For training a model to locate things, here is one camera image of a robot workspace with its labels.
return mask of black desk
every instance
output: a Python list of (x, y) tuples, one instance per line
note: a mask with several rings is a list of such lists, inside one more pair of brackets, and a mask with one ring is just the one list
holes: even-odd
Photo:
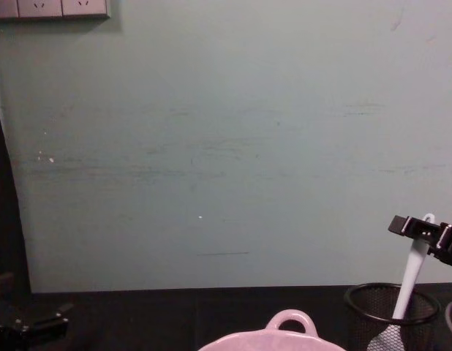
[[(452, 284), (424, 284), (445, 308)], [(34, 295), (28, 313), (52, 311), (73, 302), (67, 338), (38, 351), (195, 351), (221, 336), (262, 329), (283, 309), (311, 316), (319, 335), (345, 347), (347, 287), (259, 287), (234, 289), (157, 290), (136, 292)], [(300, 331), (290, 323), (287, 329)], [(452, 350), (443, 318), (437, 327), (437, 349)]]

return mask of light blue wall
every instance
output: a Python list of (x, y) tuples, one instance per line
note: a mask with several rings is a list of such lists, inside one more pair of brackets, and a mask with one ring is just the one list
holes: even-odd
[(399, 282), (452, 222), (452, 0), (113, 14), (0, 25), (34, 291)]

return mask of electrical outlet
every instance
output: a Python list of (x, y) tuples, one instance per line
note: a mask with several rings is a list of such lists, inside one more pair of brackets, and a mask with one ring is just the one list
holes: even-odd
[(18, 0), (22, 18), (62, 17), (60, 0)]
[(69, 17), (109, 17), (110, 0), (62, 0), (64, 16)]
[(0, 0), (0, 18), (18, 17), (18, 4), (16, 0)]

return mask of black clamp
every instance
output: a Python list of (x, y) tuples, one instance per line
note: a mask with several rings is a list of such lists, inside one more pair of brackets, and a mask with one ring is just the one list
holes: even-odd
[(452, 266), (452, 224), (443, 222), (437, 225), (411, 216), (407, 218), (395, 216), (388, 230), (401, 236), (427, 242), (428, 254)]
[(37, 320), (16, 319), (12, 325), (0, 325), (0, 350), (28, 350), (30, 347), (45, 344), (65, 337), (68, 319), (64, 317), (73, 305), (61, 306), (53, 314)]

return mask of white plastic utensil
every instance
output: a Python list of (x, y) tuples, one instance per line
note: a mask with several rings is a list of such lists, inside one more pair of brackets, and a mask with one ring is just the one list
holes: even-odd
[[(423, 217), (425, 222), (434, 223), (434, 214), (427, 214)], [(401, 320), (404, 317), (404, 313), (407, 311), (408, 303), (410, 302), (411, 292), (418, 279), (421, 266), (423, 265), (424, 258), (429, 251), (429, 245), (418, 239), (413, 240), (410, 253), (408, 254), (407, 267), (405, 268), (403, 275), (402, 287), (400, 288), (399, 297), (396, 300), (395, 310), (393, 311), (392, 319)], [(400, 326), (389, 325), (382, 333), (377, 335), (371, 340), (367, 351), (391, 351), (400, 350), (400, 346), (403, 347), (402, 338), (400, 337)]]

